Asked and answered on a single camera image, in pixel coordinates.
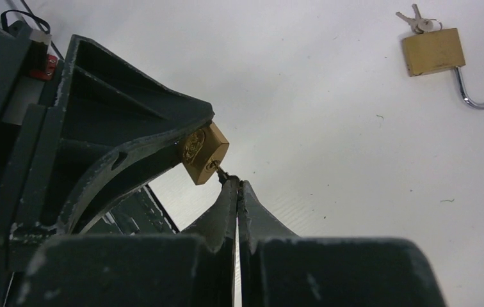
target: padlock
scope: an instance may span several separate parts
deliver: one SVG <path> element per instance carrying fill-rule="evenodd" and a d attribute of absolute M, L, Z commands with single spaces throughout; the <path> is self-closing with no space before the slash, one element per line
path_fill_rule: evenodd
<path fill-rule="evenodd" d="M 457 29 L 410 36 L 402 41 L 410 77 L 432 74 L 466 64 Z"/>
<path fill-rule="evenodd" d="M 215 123 L 198 129 L 180 142 L 180 155 L 195 185 L 204 184 L 218 170 L 229 142 Z"/>

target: white surface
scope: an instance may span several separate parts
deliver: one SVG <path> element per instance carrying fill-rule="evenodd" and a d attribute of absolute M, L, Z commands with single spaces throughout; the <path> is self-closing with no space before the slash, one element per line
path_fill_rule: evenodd
<path fill-rule="evenodd" d="M 408 77 L 395 12 L 411 1 L 29 2 L 60 50 L 89 36 L 211 102 L 231 142 L 222 165 L 293 231 L 411 239 L 450 306 L 484 306 L 484 111 L 461 103 L 452 72 Z M 484 100 L 484 1 L 418 4 L 459 29 Z M 182 228 L 220 188 L 183 167 L 151 186 Z"/>

